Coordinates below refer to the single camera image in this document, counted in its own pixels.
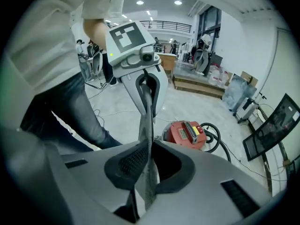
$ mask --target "camera lens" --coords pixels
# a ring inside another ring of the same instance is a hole
[[[149,62],[152,60],[152,55],[151,54],[145,54],[143,55],[142,59],[146,62]]]

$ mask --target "television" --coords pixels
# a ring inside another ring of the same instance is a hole
[[[282,141],[298,124],[300,108],[285,94],[271,116],[243,141],[248,161],[251,161]]]

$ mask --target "window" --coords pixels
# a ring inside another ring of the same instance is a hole
[[[201,38],[202,34],[209,34],[212,40],[212,50],[215,47],[215,40],[219,37],[221,15],[222,11],[216,7],[210,7],[200,15],[198,39]]]

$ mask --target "recessed light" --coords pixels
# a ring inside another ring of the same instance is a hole
[[[181,4],[182,4],[182,1],[179,1],[179,0],[178,0],[178,1],[175,1],[174,3],[175,3],[176,5],[181,5]]]

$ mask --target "white floor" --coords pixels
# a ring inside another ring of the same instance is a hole
[[[99,80],[95,80],[91,84],[100,86]],[[99,93],[99,90],[86,85],[86,93],[90,98]],[[90,99],[90,103],[94,110],[100,110],[99,115],[105,120],[105,129],[108,130],[115,139],[121,143],[130,143],[137,140],[140,114],[137,112],[137,108],[126,92],[123,84],[118,84],[113,88],[107,86],[101,94]],[[199,123],[209,122],[216,125],[220,130],[222,140],[228,145],[229,149],[241,163],[252,171],[266,176],[261,157],[250,162],[247,161],[242,141],[250,135],[248,126],[245,124],[237,124],[232,113],[225,108],[220,99],[196,93],[178,91],[170,84],[165,103],[162,110],[158,113],[154,125],[154,134],[161,135],[165,126],[174,120],[189,120]],[[99,121],[101,125],[103,125],[101,118],[99,118]],[[226,159],[226,155],[221,146],[219,146],[213,154]],[[231,160],[235,166],[268,189],[267,180],[264,177],[242,166],[232,154]]]

